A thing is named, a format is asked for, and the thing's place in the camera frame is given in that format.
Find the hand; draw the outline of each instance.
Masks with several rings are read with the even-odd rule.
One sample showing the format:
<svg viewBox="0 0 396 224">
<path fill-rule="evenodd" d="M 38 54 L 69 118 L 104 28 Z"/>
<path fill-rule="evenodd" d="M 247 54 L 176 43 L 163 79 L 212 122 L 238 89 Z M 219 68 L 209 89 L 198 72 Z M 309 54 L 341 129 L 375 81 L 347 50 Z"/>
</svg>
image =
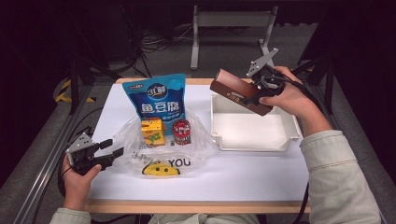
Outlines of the hand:
<svg viewBox="0 0 396 224">
<path fill-rule="evenodd" d="M 70 162 L 67 156 L 64 157 L 63 171 L 70 168 Z M 102 166 L 100 164 L 91 168 L 85 175 L 79 175 L 73 169 L 67 170 L 64 175 L 64 208 L 78 211 L 84 211 L 88 194 L 91 190 L 92 180 L 99 174 Z"/>
<path fill-rule="evenodd" d="M 275 69 L 291 78 L 291 80 L 302 83 L 289 68 L 276 66 Z M 306 97 L 298 88 L 286 83 L 285 90 L 275 97 L 262 97 L 259 101 L 263 105 L 275 105 L 299 118 L 303 124 L 304 136 L 321 131 L 331 130 L 332 126 L 320 112 L 318 107 Z"/>
</svg>

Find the person's right hand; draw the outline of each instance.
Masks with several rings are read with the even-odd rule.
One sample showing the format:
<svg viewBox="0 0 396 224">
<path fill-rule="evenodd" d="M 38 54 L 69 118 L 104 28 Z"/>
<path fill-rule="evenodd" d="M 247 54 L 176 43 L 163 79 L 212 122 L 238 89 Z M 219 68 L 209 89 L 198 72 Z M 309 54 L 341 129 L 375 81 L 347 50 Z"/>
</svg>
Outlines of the person's right hand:
<svg viewBox="0 0 396 224">
<path fill-rule="evenodd" d="M 298 81 L 289 68 L 276 66 L 275 69 L 282 74 L 291 78 L 291 80 Z M 303 124 L 304 136 L 321 131 L 331 130 L 332 126 L 320 112 L 319 108 L 306 97 L 298 88 L 290 83 L 285 84 L 285 90 L 275 97 L 262 97 L 259 101 L 263 105 L 275 105 L 299 118 Z"/>
</svg>

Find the sleeve cuff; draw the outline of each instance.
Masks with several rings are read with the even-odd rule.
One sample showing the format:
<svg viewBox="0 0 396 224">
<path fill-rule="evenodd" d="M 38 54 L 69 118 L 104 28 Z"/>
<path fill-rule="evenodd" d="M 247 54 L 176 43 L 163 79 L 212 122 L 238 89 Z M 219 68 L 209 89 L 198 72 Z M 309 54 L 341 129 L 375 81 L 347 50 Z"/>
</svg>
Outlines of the sleeve cuff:
<svg viewBox="0 0 396 224">
<path fill-rule="evenodd" d="M 89 224 L 91 215 L 88 212 L 76 211 L 68 208 L 58 208 L 52 217 L 52 223 Z"/>
<path fill-rule="evenodd" d="M 300 147 L 309 171 L 357 161 L 341 131 L 331 130 L 311 134 L 303 139 Z"/>
</svg>

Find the red can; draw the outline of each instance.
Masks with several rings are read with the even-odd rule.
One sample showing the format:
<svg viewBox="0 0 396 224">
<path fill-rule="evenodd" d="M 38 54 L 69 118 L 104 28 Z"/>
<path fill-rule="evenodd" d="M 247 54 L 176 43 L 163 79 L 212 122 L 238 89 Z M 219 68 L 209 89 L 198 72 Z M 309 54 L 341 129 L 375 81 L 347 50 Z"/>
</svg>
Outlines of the red can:
<svg viewBox="0 0 396 224">
<path fill-rule="evenodd" d="M 175 142 L 184 146 L 191 143 L 191 127 L 186 119 L 179 119 L 172 125 Z"/>
</svg>

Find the brown box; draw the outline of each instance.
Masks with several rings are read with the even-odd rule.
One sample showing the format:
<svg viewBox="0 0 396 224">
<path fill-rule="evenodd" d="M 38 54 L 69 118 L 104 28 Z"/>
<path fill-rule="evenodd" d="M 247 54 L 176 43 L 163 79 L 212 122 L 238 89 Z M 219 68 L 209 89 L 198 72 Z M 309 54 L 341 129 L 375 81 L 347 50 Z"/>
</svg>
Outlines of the brown box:
<svg viewBox="0 0 396 224">
<path fill-rule="evenodd" d="M 223 69 L 219 70 L 216 78 L 210 84 L 210 90 L 261 116 L 272 110 L 272 107 L 267 105 L 244 105 L 242 100 L 245 97 L 252 97 L 260 90 Z"/>
</svg>

